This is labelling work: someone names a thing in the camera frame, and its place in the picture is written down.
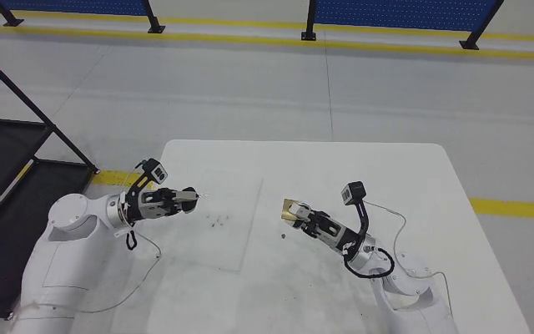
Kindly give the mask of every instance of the black metal post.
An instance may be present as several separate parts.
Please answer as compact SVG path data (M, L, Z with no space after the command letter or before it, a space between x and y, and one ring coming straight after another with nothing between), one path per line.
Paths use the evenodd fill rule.
M300 35L300 40L315 41L316 35L314 33L315 13L317 12L317 0L310 0L308 6L308 21L306 22L306 31Z
M154 16L154 13L152 12L152 8L150 7L149 0L142 0L142 1L143 1L144 11L147 13L147 16L149 17L149 21L150 21L149 33L162 33L165 30L165 26L159 25L158 18Z
M0 14L2 14L5 17L6 21L8 21L3 25L4 27L16 27L17 25L22 23L22 21L24 21L21 18L15 18L13 13L11 13L11 11L3 5L2 1L0 1Z
M484 30L486 30L486 27L488 24L490 24L491 20L495 16L495 14L499 11L499 8L501 7L504 0L496 0L493 4L493 7L491 7L490 12L487 14L486 18L484 19L484 22L481 24L481 26L472 32L467 40L460 41L460 45L466 49L466 50L478 50L479 48L476 46L476 42L478 41L478 38L481 37L482 33L484 33Z
M9 89L11 89L12 92L14 92L15 95L17 95L18 98L21 99L21 101L23 101L24 104L26 104L28 108L30 108L94 173L99 172L97 166L95 166L60 129L58 129L56 124L54 124L52 120L50 120L2 70L0 70L0 80L2 80L6 86L8 86Z

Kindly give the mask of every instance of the blue barrier panel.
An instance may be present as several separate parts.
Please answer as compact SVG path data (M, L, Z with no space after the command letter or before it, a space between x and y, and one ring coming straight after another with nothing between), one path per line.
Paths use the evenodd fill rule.
M12 10L146 16L141 0L1 0Z
M316 23L474 31L496 0L317 0Z

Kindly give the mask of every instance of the white table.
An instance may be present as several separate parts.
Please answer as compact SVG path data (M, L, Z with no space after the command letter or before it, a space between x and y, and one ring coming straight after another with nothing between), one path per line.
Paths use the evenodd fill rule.
M351 275L325 245L280 219L283 199L291 198L356 228L355 209L340 198L343 187L356 180L364 182L366 200L406 215L399 250L447 274L461 334L529 332L438 145L173 140L161 162L169 173L164 186L200 183L203 189L197 191L210 192L204 188L217 189L216 180L202 181L202 175L219 175L221 184L231 178L237 190L252 193L242 203L232 198L225 203L235 214L244 212L234 225L231 217L226 226L216 225L224 214L217 222L208 218L203 210L214 209L202 205L208 206L209 197L191 215L145 224L143 232L163 243L164 252L168 245L181 248L171 246L154 282L117 310L112 332L126 332L121 319L135 314L144 315L136 332L150 334L383 332L369 282ZM401 221L370 206L368 212L370 233L391 250ZM242 219L247 215L250 222ZM172 235L171 229L178 232ZM206 249L213 256L204 254ZM441 278L436 281L446 298ZM136 311L136 305L144 306Z

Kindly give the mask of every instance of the white cable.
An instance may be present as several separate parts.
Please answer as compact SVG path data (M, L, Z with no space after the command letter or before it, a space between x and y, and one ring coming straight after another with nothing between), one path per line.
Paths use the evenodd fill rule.
M125 303L138 290L138 288L141 287L141 285L146 281L147 277L150 274L150 271L152 271L152 269L156 266L156 264L159 262L159 260L161 260L161 256L162 256L161 248L159 248L158 245L156 245L153 241L151 241L146 236L140 234L139 232L135 232L135 233L138 236L140 236L141 238L143 238L146 241L148 241L149 243L151 243L154 247L156 247L156 249L158 250L158 254L156 255L156 261L150 266L149 270L144 275L143 280L141 282L139 282L139 284L137 284L137 286L130 293L128 293L128 295L126 297L124 297L124 299L122 299L120 302L118 302L117 304L115 304L113 306L110 306L110 307L106 307L106 308L103 308L103 309L100 309L100 310L91 310L91 311L79 310L77 308L74 308L74 307L71 307L71 306L65 306L65 305L57 305L57 304L52 304L52 303L35 303L34 302L34 303L31 303L31 304L28 304L28 305L22 307L21 310L26 308L26 307L30 307L30 306L36 306L36 307L39 307L39 306L50 306L50 307L54 307L54 308L56 308L56 307L57 308L61 308L61 309L68 310L68 311L75 311L75 312L79 312L79 313L94 314L94 313L101 313L101 312L106 312L106 311L109 311L109 310L113 310L115 307L118 307L118 306L122 305L123 303Z
M449 292L449 281L447 280L447 276L445 275L445 273L443 271L436 271L430 275L426 275L426 276L413 276L404 266L402 266L402 264L399 262L399 259L397 259L397 239L399 239L399 235L401 234L402 230L404 230L405 226L406 226L406 223L407 223L407 219L406 217L404 217L403 214L401 214L400 212L397 212L397 211L394 211L392 209L388 209L382 205L378 205L378 204L374 204L374 203L370 203L366 200L364 200L364 202L368 205L372 205L372 206L375 206L377 208L381 208L382 210L386 210L387 212L391 213L392 215L397 215L399 216L400 218L402 218L402 220L404 221L402 223L402 226L400 227L400 229L397 231L397 234L395 235L395 239L393 240L393 256L395 257L395 262L397 263L397 265L402 268L406 274L411 277L411 278L416 278L416 279L419 279L419 280L425 280L427 278L431 278L431 277L434 277L436 275L442 275L443 276L443 280L445 281L445 287L447 289L447 300L449 302L449 309L451 310L451 316L454 318L453 314L452 314L452 304L451 304L451 293Z

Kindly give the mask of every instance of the black cable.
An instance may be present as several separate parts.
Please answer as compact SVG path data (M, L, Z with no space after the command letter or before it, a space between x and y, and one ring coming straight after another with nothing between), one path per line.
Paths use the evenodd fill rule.
M343 256L343 262L345 263L345 268L347 268L348 271L350 271L351 273L353 273L354 275L356 275L359 278L368 278L368 279L370 279L370 278L382 278L382 277L388 276L395 269L395 262L393 261L393 258L391 257L391 255L387 251L385 251L385 250L383 250L381 248L377 248L376 250L381 252L381 253L384 253L385 256L387 256L388 260L390 261L391 267L390 267L390 269L388 271L383 272L381 274L373 274L373 275L360 274L359 272L356 272L354 269L350 268L349 260L347 259L349 256Z

